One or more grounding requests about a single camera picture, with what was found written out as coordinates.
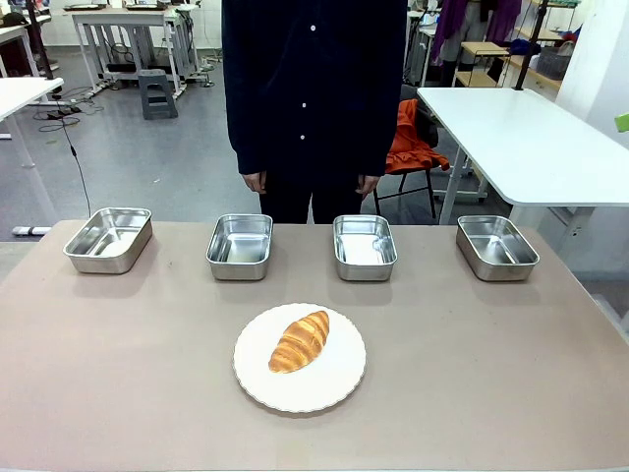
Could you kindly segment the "person's left hand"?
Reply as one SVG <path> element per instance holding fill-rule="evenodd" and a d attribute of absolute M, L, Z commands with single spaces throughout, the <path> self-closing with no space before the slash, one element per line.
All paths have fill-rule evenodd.
<path fill-rule="evenodd" d="M 370 193 L 372 193 L 380 180 L 379 176 L 359 175 L 356 192 L 364 200 Z"/>

